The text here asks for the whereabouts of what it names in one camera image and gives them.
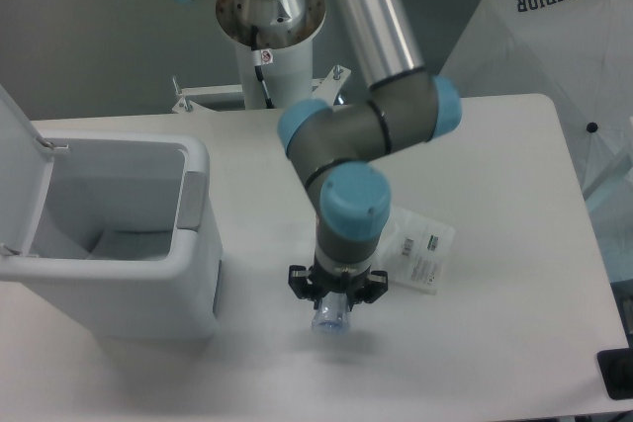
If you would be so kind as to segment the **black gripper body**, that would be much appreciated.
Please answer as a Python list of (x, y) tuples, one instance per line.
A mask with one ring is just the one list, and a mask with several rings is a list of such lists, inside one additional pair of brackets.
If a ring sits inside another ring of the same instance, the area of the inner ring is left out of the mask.
[(315, 306), (327, 294), (335, 293), (346, 295), (351, 306), (363, 302), (362, 296), (365, 294), (364, 286), (369, 276), (370, 270), (352, 276), (349, 273), (342, 273), (334, 276), (327, 272), (319, 263), (314, 263), (310, 267), (309, 282), (311, 290), (308, 300), (313, 301)]

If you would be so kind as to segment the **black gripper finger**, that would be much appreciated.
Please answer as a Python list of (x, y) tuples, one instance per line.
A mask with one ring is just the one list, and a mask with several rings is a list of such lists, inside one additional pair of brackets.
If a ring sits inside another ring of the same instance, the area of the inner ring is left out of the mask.
[(389, 289), (389, 274), (387, 271), (371, 271), (365, 278), (363, 285), (354, 292), (353, 303), (374, 303)]
[(288, 285), (298, 299), (317, 300), (317, 289), (311, 282), (311, 275), (311, 269), (305, 266), (291, 265), (289, 267)]

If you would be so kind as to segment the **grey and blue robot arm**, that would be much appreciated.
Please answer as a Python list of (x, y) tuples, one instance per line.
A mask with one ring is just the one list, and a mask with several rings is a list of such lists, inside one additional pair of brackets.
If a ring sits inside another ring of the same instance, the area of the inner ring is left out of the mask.
[[(307, 95), (283, 109), (278, 135), (316, 212), (314, 261), (290, 267), (289, 287), (314, 304), (337, 294), (353, 306), (376, 301), (389, 287), (371, 260), (391, 191), (372, 161), (451, 132), (462, 109), (454, 86), (426, 71), (401, 0), (338, 1), (370, 97), (333, 107)], [(323, 2), (218, 0), (216, 15), (246, 48), (259, 104), (280, 108), (271, 67), (283, 49), (305, 43), (322, 25)]]

